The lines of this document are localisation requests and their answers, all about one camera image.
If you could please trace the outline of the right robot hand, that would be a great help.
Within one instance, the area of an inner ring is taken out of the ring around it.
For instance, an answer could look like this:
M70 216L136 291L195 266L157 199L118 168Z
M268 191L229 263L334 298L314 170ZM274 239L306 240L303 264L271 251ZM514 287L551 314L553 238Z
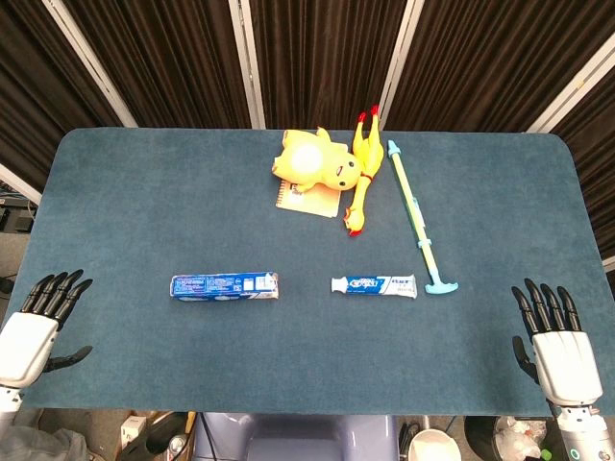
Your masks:
M577 306L563 286L524 279L513 286L531 350L524 339L512 338L519 368L539 385L546 401L558 407L589 407L603 396L603 386L589 336Z

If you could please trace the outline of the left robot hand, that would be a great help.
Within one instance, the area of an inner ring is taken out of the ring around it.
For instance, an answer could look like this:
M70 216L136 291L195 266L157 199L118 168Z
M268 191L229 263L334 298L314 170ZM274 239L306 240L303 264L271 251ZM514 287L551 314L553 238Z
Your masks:
M40 375L71 367L93 350L90 345L76 352L53 357L56 339L76 303L93 283L84 271L50 274L35 283L21 308L1 330L1 386L25 389Z

